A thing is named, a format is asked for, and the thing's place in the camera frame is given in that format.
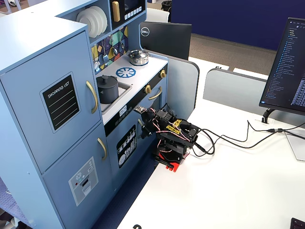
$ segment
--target colorful tile backsplash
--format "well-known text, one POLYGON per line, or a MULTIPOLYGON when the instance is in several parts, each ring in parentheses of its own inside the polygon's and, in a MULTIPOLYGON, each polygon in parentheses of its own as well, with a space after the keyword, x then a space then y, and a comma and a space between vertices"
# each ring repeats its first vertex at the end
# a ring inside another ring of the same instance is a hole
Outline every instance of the colorful tile backsplash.
POLYGON ((110 64, 112 64, 114 61, 119 59, 122 55, 124 55, 128 51, 128 30, 127 26, 123 27, 121 30, 117 31, 112 35, 113 38, 113 46, 115 49, 118 50, 118 55, 114 56, 112 51, 112 41, 111 36, 108 36, 104 40, 98 42, 94 46, 91 47, 92 55, 93 55, 93 61, 99 61, 101 66, 101 70, 108 67, 110 64), (121 47, 121 42, 125 46, 125 50, 121 47), (107 54, 109 58, 109 62, 107 65, 105 65, 103 60, 103 55, 107 54))

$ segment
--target shopping list sign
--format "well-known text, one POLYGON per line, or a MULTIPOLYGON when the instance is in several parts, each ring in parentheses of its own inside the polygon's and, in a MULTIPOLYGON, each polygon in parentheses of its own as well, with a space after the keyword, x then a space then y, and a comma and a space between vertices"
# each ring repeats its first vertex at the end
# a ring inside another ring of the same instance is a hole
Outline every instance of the shopping list sign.
POLYGON ((42 93, 54 130, 79 112, 72 76, 69 75, 42 93))
POLYGON ((130 158, 131 154, 137 147, 136 127, 133 127, 125 134, 125 136, 118 142, 116 149, 118 153, 119 168, 130 158))

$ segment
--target red base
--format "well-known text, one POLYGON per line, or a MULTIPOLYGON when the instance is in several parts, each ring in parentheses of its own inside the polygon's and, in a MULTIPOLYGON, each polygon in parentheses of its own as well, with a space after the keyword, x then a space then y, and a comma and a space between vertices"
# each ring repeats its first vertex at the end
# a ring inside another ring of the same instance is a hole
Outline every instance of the red base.
MULTIPOLYGON (((163 157, 161 154, 159 154, 159 157, 162 158, 163 160, 165 160, 164 157, 163 157)), ((170 164, 173 166, 173 168, 169 168, 169 167, 167 166, 166 169, 169 169, 170 171, 174 171, 174 172, 177 171, 177 169, 178 169, 178 167, 179 167, 179 165, 180 165, 180 164, 175 163, 175 162, 170 162, 170 164)))

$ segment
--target dell monitor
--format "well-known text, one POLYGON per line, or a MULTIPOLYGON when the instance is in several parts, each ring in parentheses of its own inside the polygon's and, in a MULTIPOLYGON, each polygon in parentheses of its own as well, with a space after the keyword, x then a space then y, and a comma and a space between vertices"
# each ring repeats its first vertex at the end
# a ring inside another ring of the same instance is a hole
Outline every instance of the dell monitor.
MULTIPOLYGON (((305 20, 288 18, 259 105, 269 108, 269 113, 280 110, 305 115, 305 20)), ((295 134, 305 136, 304 132, 295 134)), ((287 137, 296 158, 305 160, 305 141, 287 137)))
POLYGON ((141 46, 144 49, 188 60, 192 25, 142 22, 141 46))

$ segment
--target trash can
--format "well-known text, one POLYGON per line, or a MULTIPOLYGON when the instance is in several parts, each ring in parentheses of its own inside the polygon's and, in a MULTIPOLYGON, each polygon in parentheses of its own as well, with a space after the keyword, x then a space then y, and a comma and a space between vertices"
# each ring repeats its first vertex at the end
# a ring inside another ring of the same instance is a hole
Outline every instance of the trash can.
POLYGON ((168 16, 168 22, 171 22, 171 19, 172 19, 172 1, 163 1, 161 9, 170 13, 170 15, 168 16))

